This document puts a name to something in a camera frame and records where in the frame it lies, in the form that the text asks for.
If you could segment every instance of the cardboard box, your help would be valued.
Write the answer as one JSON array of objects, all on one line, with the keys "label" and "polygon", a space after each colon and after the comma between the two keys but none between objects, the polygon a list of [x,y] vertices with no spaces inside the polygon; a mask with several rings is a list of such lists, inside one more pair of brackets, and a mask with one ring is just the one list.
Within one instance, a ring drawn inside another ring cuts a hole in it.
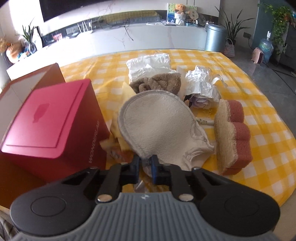
[{"label": "cardboard box", "polygon": [[15,117],[1,151],[46,182],[87,167],[105,169],[99,141],[109,138],[90,80],[33,91]]},{"label": "cardboard box", "polygon": [[[64,83],[58,64],[29,73],[8,83],[0,93],[0,142],[32,90]],[[12,201],[46,182],[16,166],[0,152],[0,205],[9,208]]]}]

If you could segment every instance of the beige round fabric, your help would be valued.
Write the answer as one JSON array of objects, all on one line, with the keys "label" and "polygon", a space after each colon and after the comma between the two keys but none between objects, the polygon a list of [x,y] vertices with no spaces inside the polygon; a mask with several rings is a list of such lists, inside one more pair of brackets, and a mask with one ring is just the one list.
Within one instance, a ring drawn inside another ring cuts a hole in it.
[{"label": "beige round fabric", "polygon": [[118,126],[123,138],[143,159],[156,154],[160,163],[189,171],[214,152],[191,110],[176,95],[160,90],[139,93],[124,103]]}]

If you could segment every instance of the silver screw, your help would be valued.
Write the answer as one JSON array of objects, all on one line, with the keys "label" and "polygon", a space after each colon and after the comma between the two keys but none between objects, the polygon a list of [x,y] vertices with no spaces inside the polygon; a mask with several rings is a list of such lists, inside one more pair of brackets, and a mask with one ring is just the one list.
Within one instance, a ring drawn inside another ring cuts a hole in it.
[{"label": "silver screw", "polygon": [[191,194],[181,194],[179,199],[183,202],[189,202],[193,200],[193,196]]},{"label": "silver screw", "polygon": [[112,196],[109,194],[101,194],[98,196],[99,202],[109,202],[112,200]]}]

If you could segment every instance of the trash can lid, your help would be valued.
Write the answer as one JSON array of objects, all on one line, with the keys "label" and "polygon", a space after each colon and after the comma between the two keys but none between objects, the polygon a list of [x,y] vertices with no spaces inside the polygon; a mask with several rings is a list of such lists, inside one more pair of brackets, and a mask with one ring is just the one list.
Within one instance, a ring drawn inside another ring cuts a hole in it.
[{"label": "trash can lid", "polygon": [[212,23],[210,23],[207,27],[208,27],[209,29],[212,29],[212,30],[215,30],[215,31],[218,31],[218,32],[227,33],[226,28],[223,27],[223,26],[220,25],[220,24],[212,24]]}]

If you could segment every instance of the open brown box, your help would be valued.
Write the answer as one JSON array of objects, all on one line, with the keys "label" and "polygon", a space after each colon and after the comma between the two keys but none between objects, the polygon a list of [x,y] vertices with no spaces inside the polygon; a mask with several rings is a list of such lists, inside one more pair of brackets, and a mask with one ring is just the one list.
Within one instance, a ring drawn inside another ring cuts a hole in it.
[{"label": "open brown box", "polygon": [[[0,94],[0,141],[30,93],[65,82],[58,64],[52,64],[7,84]],[[45,182],[4,159],[0,151],[0,206],[9,208],[19,195]]]}]

